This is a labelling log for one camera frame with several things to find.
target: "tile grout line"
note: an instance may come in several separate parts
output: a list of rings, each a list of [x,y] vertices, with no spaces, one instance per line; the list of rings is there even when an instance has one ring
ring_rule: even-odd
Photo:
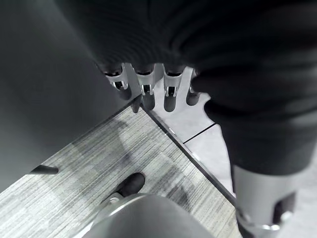
[[[206,130],[212,128],[214,125],[217,125],[217,123],[214,123],[214,124],[208,126],[207,128],[203,129],[201,132],[197,133],[196,135],[194,135],[193,137],[189,138],[188,140],[186,140],[183,143],[186,144],[188,141],[190,141],[190,140],[194,139],[195,137],[199,136],[200,134],[204,133]]]

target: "wooden surface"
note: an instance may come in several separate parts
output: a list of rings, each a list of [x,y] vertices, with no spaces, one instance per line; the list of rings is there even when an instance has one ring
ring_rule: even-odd
[[[133,172],[143,193],[166,196],[216,238],[240,237],[232,204],[142,110],[127,108],[45,163],[56,176],[26,175],[0,194],[1,238],[63,238]]]

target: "robotic finger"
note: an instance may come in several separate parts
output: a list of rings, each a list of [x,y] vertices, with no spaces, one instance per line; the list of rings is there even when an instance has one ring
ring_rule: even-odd
[[[154,86],[155,86],[155,75],[154,75],[154,64],[136,65],[133,64],[139,85],[142,92],[142,104],[147,110],[152,110],[155,107],[154,98]]]
[[[164,64],[164,109],[172,112],[176,106],[176,96],[185,69],[183,65]]]
[[[128,77],[123,63],[96,64],[97,68],[106,76],[109,83],[118,91],[120,98],[129,100],[132,92],[128,84]]]
[[[197,75],[197,70],[193,69],[191,80],[194,77],[196,77],[196,75]],[[198,101],[199,101],[199,97],[200,97],[200,93],[197,93],[197,92],[194,91],[194,89],[192,87],[192,84],[190,82],[189,89],[188,89],[187,96],[186,96],[187,105],[189,105],[189,106],[196,105],[198,103]]]

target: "floor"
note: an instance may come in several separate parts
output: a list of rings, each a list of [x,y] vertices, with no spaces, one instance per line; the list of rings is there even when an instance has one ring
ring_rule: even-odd
[[[130,108],[49,158],[55,176],[26,175],[0,194],[1,238],[64,238],[134,172],[215,238],[239,238],[233,205],[143,111]]]
[[[185,98],[191,70],[186,68],[184,72],[175,111],[166,112],[162,104],[156,105],[154,111],[185,142],[185,146],[209,172],[233,194],[229,158],[221,129],[218,125],[213,125],[202,132],[213,124],[203,111],[204,103],[209,96],[202,95],[195,106],[186,105]],[[162,90],[162,80],[157,83],[156,87],[156,92],[157,89]],[[156,97],[158,101],[162,101],[160,93],[157,93]],[[293,221],[285,227],[280,238],[315,237],[317,234],[317,151],[314,155],[313,165],[303,184],[304,186],[298,194],[296,215]]]

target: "black fabric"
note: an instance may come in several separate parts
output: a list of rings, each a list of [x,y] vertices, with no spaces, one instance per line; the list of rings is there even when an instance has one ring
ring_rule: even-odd
[[[317,137],[317,4],[299,0],[59,0],[102,63],[188,65],[231,164],[286,175]]]

